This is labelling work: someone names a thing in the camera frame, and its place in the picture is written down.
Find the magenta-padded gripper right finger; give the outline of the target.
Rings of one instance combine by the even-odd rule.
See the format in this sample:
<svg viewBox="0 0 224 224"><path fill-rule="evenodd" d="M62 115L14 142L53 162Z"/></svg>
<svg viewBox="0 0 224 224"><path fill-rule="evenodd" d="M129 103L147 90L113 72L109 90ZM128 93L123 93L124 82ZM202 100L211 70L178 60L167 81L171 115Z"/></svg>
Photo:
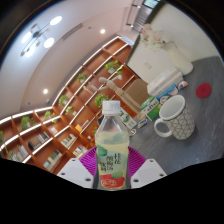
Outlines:
<svg viewBox="0 0 224 224"><path fill-rule="evenodd" d="M132 189L143 187L166 176L155 159L146 159L134 148L129 148L128 173Z"/></svg>

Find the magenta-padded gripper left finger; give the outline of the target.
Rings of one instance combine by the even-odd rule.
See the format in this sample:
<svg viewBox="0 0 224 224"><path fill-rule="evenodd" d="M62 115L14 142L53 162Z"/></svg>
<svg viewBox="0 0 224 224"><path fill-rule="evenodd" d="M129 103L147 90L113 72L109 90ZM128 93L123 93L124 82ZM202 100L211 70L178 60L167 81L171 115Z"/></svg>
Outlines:
<svg viewBox="0 0 224 224"><path fill-rule="evenodd" d="M96 148L88 150L79 158L71 158L59 171L58 176L84 188L97 185Z"/></svg>

